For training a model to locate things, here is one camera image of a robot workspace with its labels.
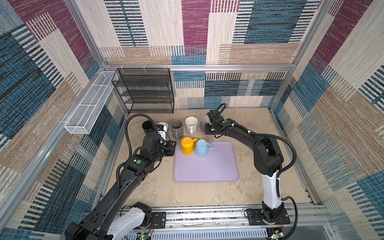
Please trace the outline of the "lavender ceramic mug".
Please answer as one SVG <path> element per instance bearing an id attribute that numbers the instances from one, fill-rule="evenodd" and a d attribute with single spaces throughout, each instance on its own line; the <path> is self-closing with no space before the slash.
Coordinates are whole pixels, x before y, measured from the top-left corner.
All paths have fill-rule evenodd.
<path id="1" fill-rule="evenodd" d="M 200 130 L 205 133 L 206 132 L 206 125 L 210 125 L 210 119 L 208 116 L 204 116 L 200 123 Z"/>

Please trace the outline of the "grey ceramic mug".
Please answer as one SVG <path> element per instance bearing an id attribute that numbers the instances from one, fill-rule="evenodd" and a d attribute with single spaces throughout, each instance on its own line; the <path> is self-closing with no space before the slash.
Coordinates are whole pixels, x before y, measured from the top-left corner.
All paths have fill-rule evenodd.
<path id="1" fill-rule="evenodd" d="M 184 136 L 183 122 L 174 120 L 171 123 L 171 130 L 175 139 L 181 139 Z"/>

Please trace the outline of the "lavender plastic tray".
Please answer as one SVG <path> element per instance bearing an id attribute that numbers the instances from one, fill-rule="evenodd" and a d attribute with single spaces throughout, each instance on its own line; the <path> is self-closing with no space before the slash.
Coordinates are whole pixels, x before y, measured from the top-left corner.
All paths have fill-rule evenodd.
<path id="1" fill-rule="evenodd" d="M 204 158 L 195 153 L 185 155 L 176 147 L 174 180 L 178 183 L 235 182 L 239 170 L 234 146 L 231 142 L 211 142 L 214 146 Z"/>

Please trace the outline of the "light blue plain mug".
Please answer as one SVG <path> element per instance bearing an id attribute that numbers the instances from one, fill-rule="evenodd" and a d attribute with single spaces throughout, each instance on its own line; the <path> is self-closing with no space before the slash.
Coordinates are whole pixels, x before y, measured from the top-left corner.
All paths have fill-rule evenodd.
<path id="1" fill-rule="evenodd" d="M 208 152 L 213 149 L 213 145 L 205 140 L 198 140 L 195 146 L 195 153 L 199 158 L 204 158 L 208 155 Z"/>

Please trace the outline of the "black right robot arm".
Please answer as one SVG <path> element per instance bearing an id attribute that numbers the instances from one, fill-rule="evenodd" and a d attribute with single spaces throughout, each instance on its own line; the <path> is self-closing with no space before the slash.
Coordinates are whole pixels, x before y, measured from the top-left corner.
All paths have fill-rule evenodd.
<path id="1" fill-rule="evenodd" d="M 206 134 L 224 135 L 249 147 L 254 154 L 254 166 L 262 175 L 264 198 L 264 221 L 274 223 L 284 210 L 284 204 L 278 197 L 277 173 L 284 162 L 280 147 L 275 139 L 255 136 L 250 130 L 232 119 L 225 120 L 218 109 L 207 113 L 210 123 L 206 124 Z"/>

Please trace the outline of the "black ceramic mug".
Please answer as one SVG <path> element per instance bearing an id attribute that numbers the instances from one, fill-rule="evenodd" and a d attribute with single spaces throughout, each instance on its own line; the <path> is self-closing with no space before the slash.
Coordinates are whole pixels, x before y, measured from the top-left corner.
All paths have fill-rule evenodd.
<path id="1" fill-rule="evenodd" d="M 149 120 L 142 123 L 142 129 L 143 129 L 145 135 L 147 135 L 149 133 L 153 133 L 155 131 L 154 126 L 152 125 L 151 121 L 149 121 Z"/>

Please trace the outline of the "white ceramic mug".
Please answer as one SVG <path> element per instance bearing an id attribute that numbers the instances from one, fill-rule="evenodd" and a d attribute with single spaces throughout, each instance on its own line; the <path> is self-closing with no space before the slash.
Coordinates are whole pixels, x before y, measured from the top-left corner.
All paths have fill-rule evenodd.
<path id="1" fill-rule="evenodd" d="M 186 126 L 187 126 L 187 132 L 189 134 L 195 134 L 197 131 L 197 125 L 199 123 L 198 119 L 196 117 L 187 117 L 185 120 Z"/>

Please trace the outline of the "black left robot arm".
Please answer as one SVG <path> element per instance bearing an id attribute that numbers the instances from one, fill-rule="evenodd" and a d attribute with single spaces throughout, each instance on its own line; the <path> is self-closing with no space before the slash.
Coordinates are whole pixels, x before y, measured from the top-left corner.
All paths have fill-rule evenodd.
<path id="1" fill-rule="evenodd" d="M 122 217 L 117 219 L 116 215 L 131 193 L 160 165 L 163 157 L 174 156 L 176 144 L 157 132 L 147 134 L 142 146 L 118 166 L 115 185 L 80 223 L 71 223 L 66 228 L 65 238 L 120 240 L 135 228 L 151 227 L 152 208 L 141 202 L 134 204 Z"/>

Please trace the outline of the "yellow round mug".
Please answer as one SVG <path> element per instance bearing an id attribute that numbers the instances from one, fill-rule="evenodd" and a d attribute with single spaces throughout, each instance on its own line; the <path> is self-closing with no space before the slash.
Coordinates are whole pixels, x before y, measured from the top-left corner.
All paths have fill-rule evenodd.
<path id="1" fill-rule="evenodd" d="M 181 149 L 184 155 L 191 155 L 194 152 L 198 139 L 192 139 L 191 137 L 184 137 L 181 140 Z"/>

